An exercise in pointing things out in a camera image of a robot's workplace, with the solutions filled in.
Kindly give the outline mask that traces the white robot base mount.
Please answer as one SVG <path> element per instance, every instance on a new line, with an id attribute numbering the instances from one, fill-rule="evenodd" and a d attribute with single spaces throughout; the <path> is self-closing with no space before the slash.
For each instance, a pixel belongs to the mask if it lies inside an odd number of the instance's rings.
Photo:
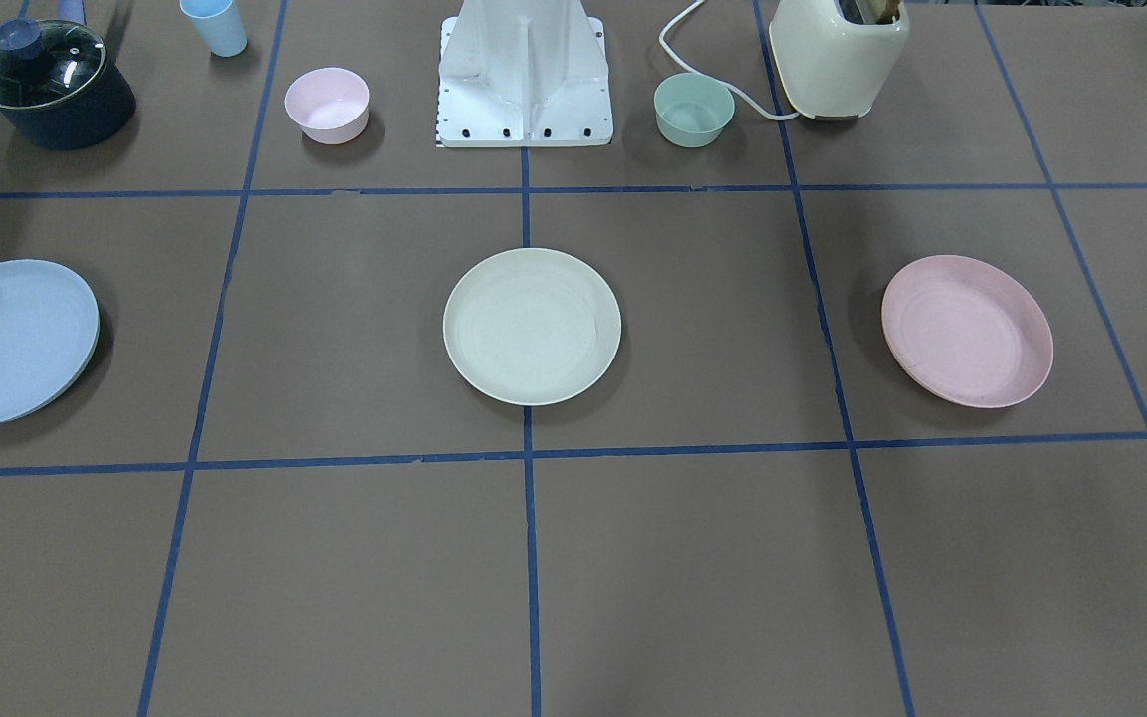
<path id="1" fill-rule="evenodd" d="M 611 142 L 604 24 L 582 1 L 465 1 L 438 40 L 442 148 Z"/>

